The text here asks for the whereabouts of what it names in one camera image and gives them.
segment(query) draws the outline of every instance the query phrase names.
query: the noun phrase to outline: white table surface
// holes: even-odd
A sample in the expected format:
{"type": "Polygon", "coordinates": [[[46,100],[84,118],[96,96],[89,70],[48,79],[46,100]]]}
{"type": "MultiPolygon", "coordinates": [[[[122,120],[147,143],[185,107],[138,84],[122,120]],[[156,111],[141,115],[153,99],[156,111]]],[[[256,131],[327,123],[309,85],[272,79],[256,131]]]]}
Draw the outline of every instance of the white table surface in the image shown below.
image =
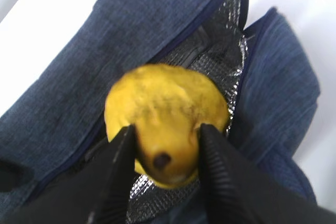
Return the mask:
{"type": "MultiPolygon", "coordinates": [[[[86,20],[96,0],[0,0],[0,115],[39,77],[86,20]]],[[[336,0],[250,0],[247,25],[270,7],[284,13],[321,85],[318,110],[295,154],[318,203],[336,212],[336,0]]]]}

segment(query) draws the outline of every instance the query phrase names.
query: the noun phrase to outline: zipper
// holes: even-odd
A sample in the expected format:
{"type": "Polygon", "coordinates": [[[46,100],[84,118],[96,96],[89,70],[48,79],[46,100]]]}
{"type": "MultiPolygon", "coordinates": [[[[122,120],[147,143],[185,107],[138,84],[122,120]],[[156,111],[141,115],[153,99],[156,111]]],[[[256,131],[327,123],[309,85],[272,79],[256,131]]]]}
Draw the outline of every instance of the zipper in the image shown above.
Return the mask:
{"type": "MultiPolygon", "coordinates": [[[[220,7],[221,3],[224,0],[210,0],[210,2],[206,5],[206,7],[197,15],[197,17],[178,35],[176,36],[170,43],[168,43],[158,54],[156,54],[148,63],[156,63],[159,62],[163,57],[168,55],[175,47],[177,47],[180,43],[182,43],[187,37],[189,37],[194,31],[201,27],[202,23],[211,17],[212,14],[220,7]]],[[[196,54],[192,54],[187,57],[184,61],[184,65],[190,65],[193,59],[196,57],[196,54]]],[[[31,202],[36,199],[40,193],[44,190],[44,188],[59,174],[65,172],[69,168],[75,164],[82,155],[89,149],[92,142],[96,138],[97,134],[104,127],[104,119],[103,114],[98,118],[98,120],[93,125],[91,131],[86,136],[82,144],[79,148],[73,153],[73,155],[66,160],[59,167],[50,172],[45,178],[43,178],[35,187],[33,192],[29,195],[28,199],[25,201],[25,204],[31,202]]]]}

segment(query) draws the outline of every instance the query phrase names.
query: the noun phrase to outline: denim fabric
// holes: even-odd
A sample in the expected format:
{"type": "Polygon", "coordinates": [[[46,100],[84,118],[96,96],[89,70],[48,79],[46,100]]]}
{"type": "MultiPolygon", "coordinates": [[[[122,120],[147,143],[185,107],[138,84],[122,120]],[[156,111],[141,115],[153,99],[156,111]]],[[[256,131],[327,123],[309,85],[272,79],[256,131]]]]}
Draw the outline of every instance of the denim fabric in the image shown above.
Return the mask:
{"type": "Polygon", "coordinates": [[[231,130],[232,143],[258,163],[282,143],[294,154],[311,123],[320,94],[308,58],[286,19],[271,9],[246,31],[250,59],[231,130]]]}
{"type": "MultiPolygon", "coordinates": [[[[162,51],[210,1],[96,2],[74,38],[0,119],[0,158],[35,172],[30,183],[10,193],[0,193],[0,219],[22,205],[39,181],[84,148],[114,82],[162,51]]],[[[285,19],[276,14],[269,23],[258,24],[253,30],[256,39],[251,41],[255,45],[250,47],[251,62],[241,86],[231,141],[244,140],[241,152],[261,164],[263,158],[268,160],[268,151],[277,143],[282,143],[290,154],[294,152],[316,109],[319,88],[285,19]]],[[[270,174],[285,181],[278,174],[291,167],[281,166],[270,174]]],[[[178,219],[184,220],[180,223],[205,220],[198,192],[191,199],[182,204],[184,208],[172,209],[184,214],[178,219]]],[[[159,217],[155,223],[171,223],[169,220],[174,217],[167,214],[163,222],[158,222],[162,218],[159,217]]]]}
{"type": "Polygon", "coordinates": [[[74,38],[0,119],[0,158],[35,172],[30,183],[0,193],[0,219],[82,146],[113,83],[160,52],[209,2],[96,2],[74,38]]]}
{"type": "MultiPolygon", "coordinates": [[[[250,55],[229,140],[280,185],[316,204],[307,177],[291,158],[317,107],[316,76],[275,9],[245,32],[250,55]]],[[[208,223],[201,192],[146,223],[208,223]]]]}

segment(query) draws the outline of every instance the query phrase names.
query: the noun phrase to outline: yellow pear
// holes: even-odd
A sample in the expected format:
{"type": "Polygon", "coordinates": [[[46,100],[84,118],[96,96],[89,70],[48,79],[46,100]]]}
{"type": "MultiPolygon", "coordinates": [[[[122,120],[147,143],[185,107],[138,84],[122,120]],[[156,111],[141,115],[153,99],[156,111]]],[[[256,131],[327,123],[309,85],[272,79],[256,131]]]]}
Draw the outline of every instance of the yellow pear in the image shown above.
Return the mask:
{"type": "Polygon", "coordinates": [[[202,123],[223,131],[227,103],[205,75],[165,64],[126,73],[106,99],[108,140],[135,125],[135,171],[162,188],[181,187],[197,176],[198,131],[202,123]]]}

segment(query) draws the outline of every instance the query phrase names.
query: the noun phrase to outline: silver foil lining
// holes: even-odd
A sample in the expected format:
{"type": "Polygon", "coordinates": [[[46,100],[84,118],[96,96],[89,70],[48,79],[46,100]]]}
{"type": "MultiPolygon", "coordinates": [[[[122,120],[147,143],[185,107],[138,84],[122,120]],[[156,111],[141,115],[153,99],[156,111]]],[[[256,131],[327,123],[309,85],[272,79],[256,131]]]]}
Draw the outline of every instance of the silver foil lining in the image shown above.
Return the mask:
{"type": "MultiPolygon", "coordinates": [[[[228,102],[230,123],[234,116],[239,80],[247,57],[246,39],[238,28],[240,0],[225,0],[218,11],[160,62],[180,65],[207,75],[228,102]]],[[[198,179],[173,190],[158,188],[141,175],[133,184],[127,223],[155,218],[183,202],[199,189],[198,179]]]]}

